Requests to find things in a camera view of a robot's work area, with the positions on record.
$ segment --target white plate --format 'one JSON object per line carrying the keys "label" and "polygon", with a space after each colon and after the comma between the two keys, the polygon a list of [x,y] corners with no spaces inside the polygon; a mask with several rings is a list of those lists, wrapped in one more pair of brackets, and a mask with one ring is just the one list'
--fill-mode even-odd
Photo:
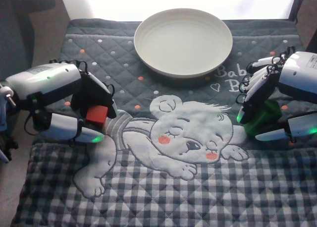
{"label": "white plate", "polygon": [[143,21],[134,35],[135,49],[153,70],[190,78],[219,67],[232,49],[232,35],[217,17],[195,9],[171,9]]}

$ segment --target bright white background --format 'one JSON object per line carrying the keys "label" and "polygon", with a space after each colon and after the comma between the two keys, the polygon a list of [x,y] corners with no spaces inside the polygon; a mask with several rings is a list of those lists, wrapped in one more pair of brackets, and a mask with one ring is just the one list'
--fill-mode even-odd
{"label": "bright white background", "polygon": [[63,0],[70,19],[143,21],[166,9],[193,8],[225,19],[286,19],[294,0]]}

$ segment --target gray blanket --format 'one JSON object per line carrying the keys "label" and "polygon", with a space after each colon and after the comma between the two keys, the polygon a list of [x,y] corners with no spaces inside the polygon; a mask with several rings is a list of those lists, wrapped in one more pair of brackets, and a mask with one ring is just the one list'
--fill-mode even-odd
{"label": "gray blanket", "polygon": [[[104,141],[38,142],[13,224],[44,226],[316,226],[315,136],[259,142],[236,121],[251,62],[288,45],[292,22],[225,22],[233,49],[216,71],[171,79],[138,58],[139,22],[70,22],[60,59],[79,59],[115,87],[119,115]],[[315,110],[276,91],[283,115]],[[65,98],[51,109],[71,113]]]}

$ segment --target heart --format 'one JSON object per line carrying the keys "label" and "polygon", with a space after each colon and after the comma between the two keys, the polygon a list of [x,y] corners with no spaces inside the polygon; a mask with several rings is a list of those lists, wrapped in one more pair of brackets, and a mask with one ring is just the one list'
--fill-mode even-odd
{"label": "heart", "polygon": [[210,87],[213,90],[215,90],[216,92],[219,92],[219,90],[220,90],[220,84],[219,83],[212,84],[212,85],[210,85]]}

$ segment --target robotic hand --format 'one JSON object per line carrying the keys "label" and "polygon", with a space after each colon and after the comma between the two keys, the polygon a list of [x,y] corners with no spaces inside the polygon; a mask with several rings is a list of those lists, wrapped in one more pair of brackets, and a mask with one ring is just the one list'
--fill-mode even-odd
{"label": "robotic hand", "polygon": [[[255,116],[264,102],[277,87],[281,93],[317,104],[317,54],[296,52],[288,47],[278,57],[267,57],[247,66],[249,73],[240,83],[241,94],[236,102],[242,107],[237,121],[247,124]],[[280,124],[281,129],[256,136],[261,141],[290,138],[317,133],[317,112],[306,113],[288,118]]]}
{"label": "robotic hand", "polygon": [[[81,63],[85,64],[85,71],[79,69]],[[87,71],[84,61],[57,63],[51,60],[50,64],[8,77],[0,82],[0,160],[8,163],[11,160],[9,150],[18,147],[6,132],[7,114],[30,111],[27,120],[32,117],[34,128],[49,139],[97,143],[104,139],[104,135],[84,118],[89,107],[94,105],[107,107],[107,117],[115,118],[117,110],[113,94],[114,88],[111,93],[106,84]],[[46,106],[70,95],[73,95],[72,109],[79,111],[83,118],[47,111]]]}

